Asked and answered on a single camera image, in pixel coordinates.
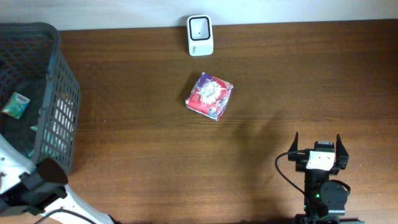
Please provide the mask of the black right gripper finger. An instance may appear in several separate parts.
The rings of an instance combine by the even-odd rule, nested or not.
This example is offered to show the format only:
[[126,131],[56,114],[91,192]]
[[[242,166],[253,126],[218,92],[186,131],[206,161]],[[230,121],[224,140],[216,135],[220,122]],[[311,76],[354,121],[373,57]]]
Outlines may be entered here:
[[294,141],[289,148],[289,152],[297,152],[298,151],[298,141],[299,141],[299,133],[295,133]]
[[347,150],[345,149],[339,134],[336,135],[336,155],[348,156]]

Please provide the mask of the red purple package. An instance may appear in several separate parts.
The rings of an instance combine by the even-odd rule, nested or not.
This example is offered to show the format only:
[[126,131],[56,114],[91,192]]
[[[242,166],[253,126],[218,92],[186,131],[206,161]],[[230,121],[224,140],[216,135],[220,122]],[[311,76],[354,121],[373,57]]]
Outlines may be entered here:
[[218,121],[232,95],[234,85],[203,72],[185,100],[188,109]]

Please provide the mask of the teal Kleenex tissue pack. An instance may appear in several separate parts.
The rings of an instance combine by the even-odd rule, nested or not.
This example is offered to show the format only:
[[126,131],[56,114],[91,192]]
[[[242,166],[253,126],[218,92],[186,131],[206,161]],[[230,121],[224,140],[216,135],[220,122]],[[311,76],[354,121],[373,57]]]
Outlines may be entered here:
[[11,116],[12,118],[20,119],[29,103],[29,98],[18,92],[14,92],[1,112]]

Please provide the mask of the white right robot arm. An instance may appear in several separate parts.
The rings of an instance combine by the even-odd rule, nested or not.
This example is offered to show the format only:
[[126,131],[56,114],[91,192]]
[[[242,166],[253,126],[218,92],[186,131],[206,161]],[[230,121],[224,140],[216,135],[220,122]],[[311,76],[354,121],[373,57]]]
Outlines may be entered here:
[[288,151],[288,160],[295,162],[295,170],[304,173],[304,214],[295,216],[293,222],[306,223],[362,223],[357,218],[342,219],[351,188],[340,180],[330,179],[346,169],[349,154],[339,135],[335,142],[316,141],[312,149],[298,149],[296,134]]

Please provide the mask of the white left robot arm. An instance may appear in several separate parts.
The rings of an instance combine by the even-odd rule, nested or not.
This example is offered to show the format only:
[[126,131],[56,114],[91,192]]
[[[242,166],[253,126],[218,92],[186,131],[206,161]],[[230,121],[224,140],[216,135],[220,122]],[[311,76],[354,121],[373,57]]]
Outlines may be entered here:
[[1,138],[1,216],[25,213],[40,215],[38,223],[48,218],[71,224],[118,223],[77,196],[53,159],[34,164]]

